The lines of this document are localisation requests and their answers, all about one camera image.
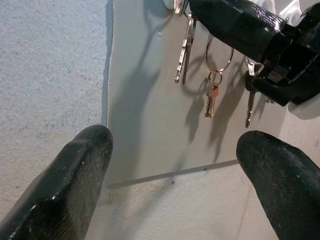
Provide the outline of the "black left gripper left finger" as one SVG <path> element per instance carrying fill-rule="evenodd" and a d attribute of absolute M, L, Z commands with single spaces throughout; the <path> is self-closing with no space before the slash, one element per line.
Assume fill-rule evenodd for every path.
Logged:
<path fill-rule="evenodd" d="M 104 125 L 83 129 L 27 187 L 0 222 L 2 240 L 83 240 L 113 151 Z"/>

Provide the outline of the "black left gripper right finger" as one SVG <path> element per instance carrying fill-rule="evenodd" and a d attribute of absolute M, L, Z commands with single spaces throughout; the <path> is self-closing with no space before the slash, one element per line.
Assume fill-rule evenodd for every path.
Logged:
<path fill-rule="evenodd" d="M 320 168 L 299 148 L 252 130 L 236 157 L 280 240 L 320 238 Z"/>

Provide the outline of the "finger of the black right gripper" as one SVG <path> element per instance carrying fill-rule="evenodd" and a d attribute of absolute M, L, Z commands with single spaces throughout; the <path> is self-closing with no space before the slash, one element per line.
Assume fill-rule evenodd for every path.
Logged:
<path fill-rule="evenodd" d="M 191 0 L 193 16 L 223 43 L 261 62 L 285 20 L 249 0 Z"/>
<path fill-rule="evenodd" d="M 252 76 L 248 75 L 245 87 L 252 92 L 260 92 L 281 106 L 288 103 L 300 104 L 300 79 L 289 79 L 285 76 Z"/>

